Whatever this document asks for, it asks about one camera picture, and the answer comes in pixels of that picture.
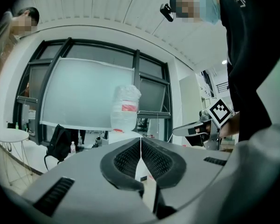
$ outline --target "person's hand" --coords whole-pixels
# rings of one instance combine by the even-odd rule
[[[210,133],[210,124],[207,124],[205,129],[206,129],[206,132]],[[199,127],[196,128],[195,131],[196,131],[196,133],[199,133],[200,132],[200,128]]]
[[[235,116],[232,116],[221,127],[219,138],[222,139],[224,137],[232,136],[237,133],[239,133],[239,113],[237,113]]]
[[[222,139],[224,137],[230,136],[230,133],[231,133],[231,125],[230,122],[228,121],[227,123],[225,123],[224,126],[221,127],[219,138]]]

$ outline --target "plastic bottle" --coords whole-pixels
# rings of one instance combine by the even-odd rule
[[[70,145],[70,153],[71,154],[75,154],[76,153],[76,145],[75,145],[74,141],[72,141],[72,143]]]
[[[79,136],[79,138],[78,138],[78,146],[81,146],[81,145],[82,145],[82,137]]]
[[[135,128],[140,97],[141,93],[134,85],[116,87],[111,111],[113,130],[127,132]]]

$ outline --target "black window frame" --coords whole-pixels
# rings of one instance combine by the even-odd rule
[[[50,45],[60,45],[61,47],[58,52],[55,54],[55,57],[52,59],[40,59],[44,50]],[[108,42],[96,41],[96,40],[85,40],[85,39],[72,39],[69,37],[68,39],[61,39],[61,40],[52,40],[52,41],[42,41],[41,44],[38,46],[36,51],[33,53],[31,59],[29,60],[19,83],[18,90],[15,97],[14,102],[14,113],[13,113],[13,123],[18,122],[19,127],[21,126],[21,118],[22,118],[22,106],[23,104],[26,105],[33,105],[36,106],[36,116],[35,116],[35,137],[29,137],[32,141],[34,141],[38,145],[45,145],[49,144],[49,141],[46,140],[47,137],[47,127],[46,125],[40,124],[40,116],[41,116],[41,107],[43,96],[45,93],[45,89],[51,73],[53,71],[54,66],[56,65],[59,57],[64,58],[67,56],[68,52],[74,45],[88,45],[88,46],[96,46],[102,47],[105,49],[112,49],[122,53],[128,53],[133,55],[133,68],[134,68],[134,85],[137,89],[140,89],[140,79],[147,79],[153,82],[165,84],[167,86],[166,92],[169,98],[169,112],[144,112],[138,111],[137,118],[144,118],[144,119],[165,119],[165,137],[164,140],[169,140],[172,134],[172,91],[170,85],[170,76],[168,70],[168,64],[164,63],[154,57],[146,55],[140,50],[133,50],[131,48],[127,48],[124,46],[120,46],[117,44],[112,44]],[[153,62],[162,67],[162,76],[163,79],[159,77],[154,77],[150,74],[140,72],[140,58],[147,59],[150,62]],[[24,96],[20,96],[19,93],[23,91],[24,87],[27,87],[29,79],[27,78],[27,72],[29,71],[31,66],[34,65],[48,65],[47,72],[43,79],[41,89],[39,92],[39,97],[37,99],[27,98]]]

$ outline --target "red label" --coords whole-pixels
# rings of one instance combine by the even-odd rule
[[[122,105],[121,110],[122,110],[122,111],[137,112],[137,107],[134,106],[134,105]]]
[[[116,132],[122,132],[123,133],[123,131],[121,129],[113,129],[113,130],[116,131]]]

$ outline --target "white cabinet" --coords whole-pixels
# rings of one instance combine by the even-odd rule
[[[196,76],[190,75],[179,81],[182,98],[182,123],[188,124],[199,120],[202,110],[201,89]]]

